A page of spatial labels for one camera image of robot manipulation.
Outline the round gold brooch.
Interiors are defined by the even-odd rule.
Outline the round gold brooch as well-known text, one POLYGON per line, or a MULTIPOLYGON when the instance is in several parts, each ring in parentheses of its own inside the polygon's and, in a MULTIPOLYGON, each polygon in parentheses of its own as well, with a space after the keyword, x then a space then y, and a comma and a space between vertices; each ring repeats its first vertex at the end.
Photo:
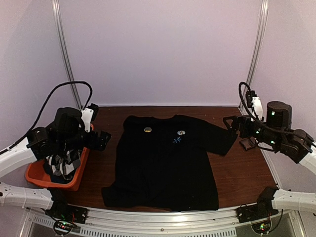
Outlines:
POLYGON ((183 136, 183 135, 186 134, 186 132, 183 131, 183 130, 179 130, 179 131, 177 132, 177 134, 178 134, 179 136, 183 136))

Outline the black t-shirt blue logo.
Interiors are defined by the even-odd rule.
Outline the black t-shirt blue logo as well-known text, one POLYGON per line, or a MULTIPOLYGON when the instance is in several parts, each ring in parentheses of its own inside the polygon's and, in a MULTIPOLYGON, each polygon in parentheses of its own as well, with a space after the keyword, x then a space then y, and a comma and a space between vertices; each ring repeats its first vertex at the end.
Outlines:
POLYGON ((215 211, 219 198, 208 154, 225 156, 236 138, 194 117, 129 116, 117 145, 115 180, 101 190, 103 202, 107 207, 215 211), (179 136, 179 130, 186 134, 179 136))

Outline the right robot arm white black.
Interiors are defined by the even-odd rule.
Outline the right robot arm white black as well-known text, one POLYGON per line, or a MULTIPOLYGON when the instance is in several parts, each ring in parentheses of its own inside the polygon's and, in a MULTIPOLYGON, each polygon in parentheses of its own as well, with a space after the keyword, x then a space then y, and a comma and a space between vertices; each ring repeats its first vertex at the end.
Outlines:
MULTIPOLYGON (((291 129, 291 118, 290 105, 280 101, 271 101, 267 104, 266 121, 248 114, 224 117, 223 123, 232 134, 237 134, 241 138, 255 138, 259 143, 271 146, 271 152, 281 153, 296 164, 315 173, 315 140, 302 129, 291 129)), ((266 187, 253 207, 253 214, 258 218, 263 218, 272 209, 315 213, 316 195, 266 187)))

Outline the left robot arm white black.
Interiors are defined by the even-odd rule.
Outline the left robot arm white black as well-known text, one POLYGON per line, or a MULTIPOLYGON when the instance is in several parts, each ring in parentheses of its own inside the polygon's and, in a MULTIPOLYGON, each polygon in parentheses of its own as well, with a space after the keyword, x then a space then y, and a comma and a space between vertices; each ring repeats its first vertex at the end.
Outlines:
MULTIPOLYGON (((32 128, 26 137, 0 154, 0 175, 49 156, 66 155, 67 152, 84 150, 105 150, 111 135, 93 130, 91 122, 98 113, 96 105, 82 110, 59 108, 54 121, 47 127, 32 128)), ((1 206, 19 206, 52 210, 60 219, 71 215, 71 208, 59 190, 31 189, 0 184, 1 206)))

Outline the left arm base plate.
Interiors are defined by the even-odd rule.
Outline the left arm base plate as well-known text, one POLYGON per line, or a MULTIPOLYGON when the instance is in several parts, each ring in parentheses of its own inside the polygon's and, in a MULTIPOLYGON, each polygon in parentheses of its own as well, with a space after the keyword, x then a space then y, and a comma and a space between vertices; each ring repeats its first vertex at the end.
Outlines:
POLYGON ((73 205, 53 205, 45 210, 45 214, 53 220, 62 220, 70 223, 85 224, 87 218, 87 208, 73 205))

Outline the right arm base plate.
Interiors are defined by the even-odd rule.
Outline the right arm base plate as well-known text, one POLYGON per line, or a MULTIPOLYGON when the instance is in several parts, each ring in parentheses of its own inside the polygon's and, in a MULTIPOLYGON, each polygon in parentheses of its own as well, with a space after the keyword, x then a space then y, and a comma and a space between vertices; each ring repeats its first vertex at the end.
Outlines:
POLYGON ((277 215, 278 210, 264 204, 257 203, 252 205, 241 205, 236 209, 239 223, 252 222, 260 219, 269 218, 272 215, 277 215))

